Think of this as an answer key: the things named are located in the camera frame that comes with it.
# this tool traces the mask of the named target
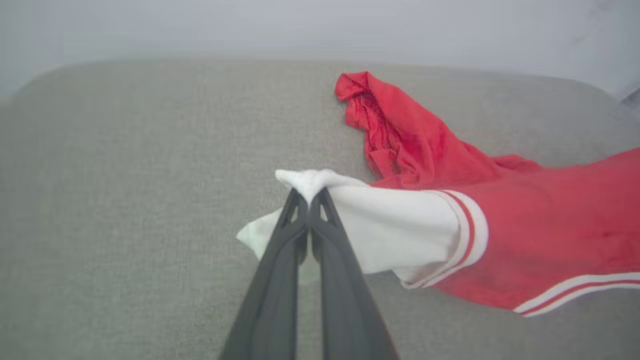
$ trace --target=red sleeve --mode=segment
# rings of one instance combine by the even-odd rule
[[[541,168],[515,155],[488,157],[402,90],[368,72],[341,75],[335,93],[348,101],[347,124],[366,132],[367,162],[380,179],[373,186],[424,190]]]

